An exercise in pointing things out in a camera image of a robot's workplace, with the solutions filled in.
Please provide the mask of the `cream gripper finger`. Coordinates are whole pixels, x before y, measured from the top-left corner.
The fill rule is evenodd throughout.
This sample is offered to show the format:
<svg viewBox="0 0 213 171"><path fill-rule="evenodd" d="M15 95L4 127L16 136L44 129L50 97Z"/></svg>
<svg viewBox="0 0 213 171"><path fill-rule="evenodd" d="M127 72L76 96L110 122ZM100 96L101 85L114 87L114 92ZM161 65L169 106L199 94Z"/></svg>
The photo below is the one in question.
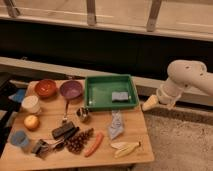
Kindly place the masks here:
<svg viewBox="0 0 213 171"><path fill-rule="evenodd" d="M143 111L148 111L152 108L154 108L158 104L158 98L156 95L151 95L146 102L142 105Z"/></svg>

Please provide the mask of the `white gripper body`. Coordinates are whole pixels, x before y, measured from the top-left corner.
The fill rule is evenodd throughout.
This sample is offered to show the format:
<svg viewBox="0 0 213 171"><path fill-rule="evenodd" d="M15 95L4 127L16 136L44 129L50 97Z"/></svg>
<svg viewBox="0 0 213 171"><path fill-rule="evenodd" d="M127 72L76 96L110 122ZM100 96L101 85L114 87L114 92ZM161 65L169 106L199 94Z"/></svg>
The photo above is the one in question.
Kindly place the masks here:
<svg viewBox="0 0 213 171"><path fill-rule="evenodd" d="M164 84L161 84L156 90L158 101L165 105L168 110L171 110L175 106L176 102L181 98L182 93L182 88L176 86L166 87Z"/></svg>

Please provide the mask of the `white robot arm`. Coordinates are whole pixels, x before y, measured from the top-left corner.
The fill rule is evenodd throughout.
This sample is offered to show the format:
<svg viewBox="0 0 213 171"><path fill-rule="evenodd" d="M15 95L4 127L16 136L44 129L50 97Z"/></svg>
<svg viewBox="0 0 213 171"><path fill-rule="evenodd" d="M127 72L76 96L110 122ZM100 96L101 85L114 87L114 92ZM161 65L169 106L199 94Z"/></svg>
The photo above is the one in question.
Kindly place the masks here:
<svg viewBox="0 0 213 171"><path fill-rule="evenodd" d="M183 92L190 87L213 96L213 73L208 72L207 66L201 61L172 61L167 67L167 74L166 81L143 103L143 111L153 109L157 104L172 109Z"/></svg>

